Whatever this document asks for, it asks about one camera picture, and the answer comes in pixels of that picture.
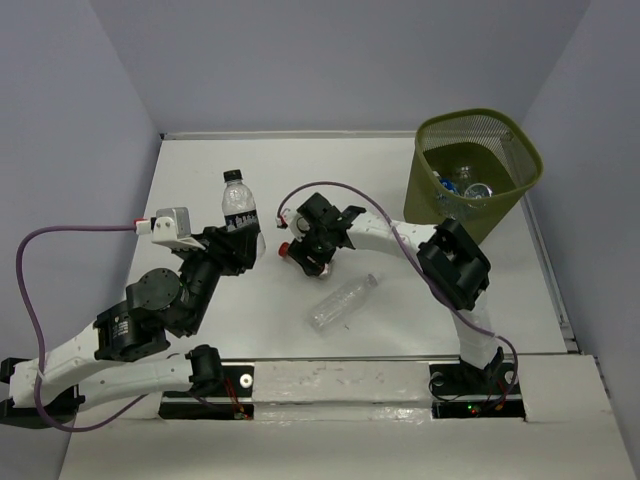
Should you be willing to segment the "Pepsi bottle black cap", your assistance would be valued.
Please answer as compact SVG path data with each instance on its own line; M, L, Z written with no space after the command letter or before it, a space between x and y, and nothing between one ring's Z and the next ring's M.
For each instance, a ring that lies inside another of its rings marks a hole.
M266 251L266 243L261 230L256 202L251 189L244 183L239 169L227 170L223 173L226 184L222 197L222 213L228 230L246 225L258 228L256 256L260 259Z

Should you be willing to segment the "red cap clear bottle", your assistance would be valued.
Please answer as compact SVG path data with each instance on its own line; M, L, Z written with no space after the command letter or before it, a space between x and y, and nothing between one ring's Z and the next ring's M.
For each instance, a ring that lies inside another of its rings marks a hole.
M291 243L283 242L278 248L278 255L283 259L292 260L308 277L325 278L331 273L329 260L310 252L297 240Z

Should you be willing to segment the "tall clear bottle white cap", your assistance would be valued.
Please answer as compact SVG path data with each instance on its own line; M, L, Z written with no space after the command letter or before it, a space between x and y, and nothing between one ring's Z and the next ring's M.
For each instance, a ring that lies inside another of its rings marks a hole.
M306 315L309 326L317 333L344 323L354 312L362 308L374 289L381 282L376 273L353 278L311 308Z

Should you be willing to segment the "clear bottle blue cap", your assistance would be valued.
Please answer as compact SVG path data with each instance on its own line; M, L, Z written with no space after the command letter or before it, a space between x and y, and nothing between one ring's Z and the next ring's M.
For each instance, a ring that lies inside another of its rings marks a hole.
M455 185L455 183L453 181L451 181L448 178L443 177L436 170L433 170L432 173L433 173L435 179L441 185L441 187L445 191L447 191L447 194L444 194L443 192L441 192L439 190L436 190L436 199L439 202L445 202L445 201L451 200L453 197L458 197L459 196L459 190L458 190L457 186Z

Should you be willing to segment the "Pocari Sweat blue label bottle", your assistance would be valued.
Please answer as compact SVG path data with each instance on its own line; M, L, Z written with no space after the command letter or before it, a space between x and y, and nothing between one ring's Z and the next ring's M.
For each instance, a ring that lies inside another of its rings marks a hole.
M474 166L457 165L450 172L450 180L455 183L459 190L459 196L455 199L463 202L465 207L471 209L482 209L487 206L486 199L494 194L492 187L482 181Z

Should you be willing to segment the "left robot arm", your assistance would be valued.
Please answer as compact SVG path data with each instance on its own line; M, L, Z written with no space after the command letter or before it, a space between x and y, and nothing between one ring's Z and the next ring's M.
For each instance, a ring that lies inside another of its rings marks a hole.
M199 402L227 397L237 416L245 417L235 392L241 375L225 371L217 348L204 344L186 353L152 357L169 348L170 336L198 332L221 278L254 267L258 226L207 227L191 234L170 218L157 217L110 229L150 235L154 244L181 259L179 270L160 267L145 273L126 287L122 301L98 314L74 338L47 349L26 288L23 261L32 240L60 229L51 226L29 233L18 246L15 266L38 354L32 360L2 361L1 380L9 387L1 403L2 424L76 433L73 423L79 412L121 399L136 405L156 392L183 392Z

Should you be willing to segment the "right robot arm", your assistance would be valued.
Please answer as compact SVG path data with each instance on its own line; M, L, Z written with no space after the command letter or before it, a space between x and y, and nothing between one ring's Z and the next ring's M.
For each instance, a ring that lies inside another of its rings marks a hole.
M458 221L399 222L359 206L339 210L315 193L295 211L282 207L276 222L294 236L287 256L310 277L326 274L339 249L409 261L434 297L451 311L460 345L462 384L482 392L496 381L504 352L488 314L478 304L489 286L491 264Z

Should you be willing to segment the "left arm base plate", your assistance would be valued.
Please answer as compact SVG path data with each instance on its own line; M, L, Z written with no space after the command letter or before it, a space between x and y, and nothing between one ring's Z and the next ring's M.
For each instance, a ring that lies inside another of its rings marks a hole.
M164 392L159 417L164 420L252 420L254 368L253 363L224 362L224 380L208 395Z

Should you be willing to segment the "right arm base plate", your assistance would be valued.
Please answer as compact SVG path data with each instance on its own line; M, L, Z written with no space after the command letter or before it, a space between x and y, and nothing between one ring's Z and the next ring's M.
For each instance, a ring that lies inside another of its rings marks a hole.
M521 389L516 384L505 396L513 377L513 363L501 365L490 380L473 377L459 363L429 365L431 413L437 420L476 418L525 419Z

